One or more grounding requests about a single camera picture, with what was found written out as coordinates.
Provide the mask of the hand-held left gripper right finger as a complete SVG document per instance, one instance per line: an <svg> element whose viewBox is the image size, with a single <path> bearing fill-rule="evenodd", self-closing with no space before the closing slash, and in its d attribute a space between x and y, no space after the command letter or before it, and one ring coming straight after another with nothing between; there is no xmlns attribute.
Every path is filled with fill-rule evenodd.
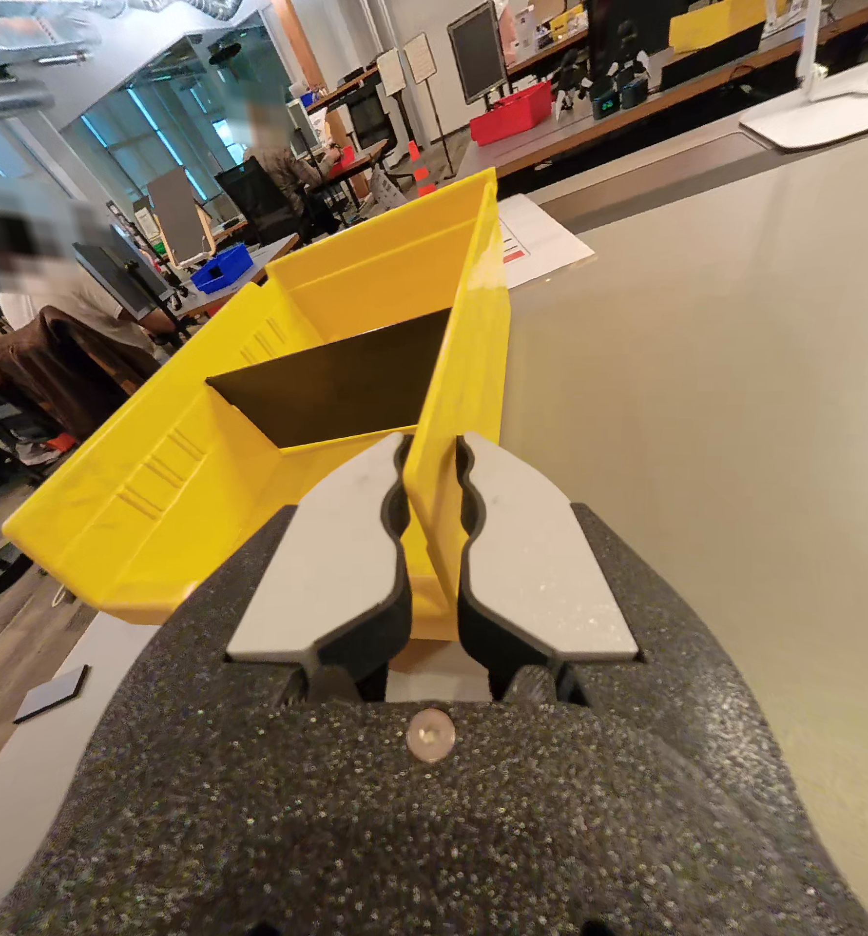
<svg viewBox="0 0 868 936"><path fill-rule="evenodd" d="M498 444L457 440L460 641L482 665L628 661L638 644L568 497Z"/></svg>

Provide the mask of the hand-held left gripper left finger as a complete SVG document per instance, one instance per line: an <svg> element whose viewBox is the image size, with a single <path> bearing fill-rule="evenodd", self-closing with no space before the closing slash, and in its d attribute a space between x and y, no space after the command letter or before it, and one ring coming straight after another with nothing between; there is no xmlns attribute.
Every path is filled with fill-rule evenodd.
<svg viewBox="0 0 868 936"><path fill-rule="evenodd" d="M324 667L370 681L407 644L413 596L402 472L412 438L393 431L326 475L296 506L226 647L235 663Z"/></svg>

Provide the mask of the yellow plastic bin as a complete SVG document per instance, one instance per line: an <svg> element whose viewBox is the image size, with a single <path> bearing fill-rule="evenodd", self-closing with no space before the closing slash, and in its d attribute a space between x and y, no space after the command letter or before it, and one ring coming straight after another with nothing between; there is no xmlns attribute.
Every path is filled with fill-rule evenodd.
<svg viewBox="0 0 868 936"><path fill-rule="evenodd" d="M673 17L669 46L676 54L693 53L750 30L761 37L766 21L765 1L715 2Z"/></svg>
<svg viewBox="0 0 868 936"><path fill-rule="evenodd" d="M510 335L496 170L270 263L4 523L87 604L160 625L276 512L393 431L412 438L411 636L456 640L456 440L499 440ZM417 425L277 448L206 379L450 309Z"/></svg>

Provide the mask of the black bin divider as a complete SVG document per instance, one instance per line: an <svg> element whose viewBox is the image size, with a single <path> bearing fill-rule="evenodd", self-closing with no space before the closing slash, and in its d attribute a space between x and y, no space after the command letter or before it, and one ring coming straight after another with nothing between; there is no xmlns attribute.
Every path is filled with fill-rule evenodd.
<svg viewBox="0 0 868 936"><path fill-rule="evenodd" d="M206 379L279 449L418 424L451 310Z"/></svg>

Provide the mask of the brown jacket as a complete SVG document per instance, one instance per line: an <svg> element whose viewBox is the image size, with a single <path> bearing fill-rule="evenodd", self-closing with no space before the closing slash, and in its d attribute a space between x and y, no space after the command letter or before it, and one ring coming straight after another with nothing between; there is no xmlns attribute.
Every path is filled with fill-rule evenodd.
<svg viewBox="0 0 868 936"><path fill-rule="evenodd" d="M44 306L0 335L0 396L51 420L77 443L89 439L158 370L141 347Z"/></svg>

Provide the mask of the printed paper sheet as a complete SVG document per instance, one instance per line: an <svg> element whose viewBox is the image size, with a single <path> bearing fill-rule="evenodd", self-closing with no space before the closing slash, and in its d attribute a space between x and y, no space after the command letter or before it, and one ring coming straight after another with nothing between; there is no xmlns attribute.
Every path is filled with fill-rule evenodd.
<svg viewBox="0 0 868 936"><path fill-rule="evenodd" d="M590 261L596 253L526 195L498 202L502 262L510 291Z"/></svg>

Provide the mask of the tilted dark display panel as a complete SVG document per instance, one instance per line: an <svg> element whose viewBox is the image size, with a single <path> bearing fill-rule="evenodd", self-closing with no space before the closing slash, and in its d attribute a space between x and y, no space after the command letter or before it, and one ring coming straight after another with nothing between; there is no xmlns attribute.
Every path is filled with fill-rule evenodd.
<svg viewBox="0 0 868 936"><path fill-rule="evenodd" d="M107 240L73 242L79 264L137 321L160 310L173 289L129 242L109 230Z"/></svg>
<svg viewBox="0 0 868 936"><path fill-rule="evenodd" d="M210 259L216 242L186 170L177 167L150 181L147 192L170 263L182 270Z"/></svg>

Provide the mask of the red plastic bin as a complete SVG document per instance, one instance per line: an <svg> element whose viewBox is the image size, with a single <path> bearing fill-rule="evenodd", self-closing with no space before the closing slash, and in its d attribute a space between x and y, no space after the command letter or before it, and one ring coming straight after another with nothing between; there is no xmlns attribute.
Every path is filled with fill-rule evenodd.
<svg viewBox="0 0 868 936"><path fill-rule="evenodd" d="M471 120L471 140L485 147L517 136L549 119L552 109L553 82L545 79L499 99L491 110Z"/></svg>

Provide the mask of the white sign on stand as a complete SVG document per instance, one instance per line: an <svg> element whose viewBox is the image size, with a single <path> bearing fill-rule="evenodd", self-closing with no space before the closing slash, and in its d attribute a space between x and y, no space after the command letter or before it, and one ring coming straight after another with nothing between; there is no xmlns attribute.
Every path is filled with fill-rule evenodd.
<svg viewBox="0 0 868 936"><path fill-rule="evenodd" d="M381 53L377 58L376 66L384 94L387 98L394 100L404 125L406 144L410 146L414 143L414 134L403 98L406 80L399 51L393 48Z"/></svg>
<svg viewBox="0 0 868 936"><path fill-rule="evenodd" d="M455 170L451 160L447 135L440 122L440 112L438 111L431 87L431 79L437 75L438 68L426 33L420 32L413 39L407 41L404 46L404 51L413 81L416 85L422 85L425 88L431 110L435 117L436 126L440 135L440 144L449 170L444 174L443 178L445 180L452 180L455 178Z"/></svg>

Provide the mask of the white board stand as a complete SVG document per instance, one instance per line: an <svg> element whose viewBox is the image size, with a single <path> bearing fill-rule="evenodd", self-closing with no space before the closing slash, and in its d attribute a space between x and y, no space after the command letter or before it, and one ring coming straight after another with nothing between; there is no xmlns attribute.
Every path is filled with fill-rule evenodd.
<svg viewBox="0 0 868 936"><path fill-rule="evenodd" d="M796 66L798 88L744 111L745 131L787 153L812 150L868 133L868 63L828 76L815 60L822 2L807 4Z"/></svg>

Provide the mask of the black computer monitor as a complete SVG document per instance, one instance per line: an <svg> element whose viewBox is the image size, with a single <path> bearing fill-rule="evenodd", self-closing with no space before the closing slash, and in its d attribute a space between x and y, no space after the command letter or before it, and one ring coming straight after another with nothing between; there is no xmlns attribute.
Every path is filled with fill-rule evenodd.
<svg viewBox="0 0 868 936"><path fill-rule="evenodd" d="M508 79L496 5L485 1L447 26L464 102L499 91Z"/></svg>

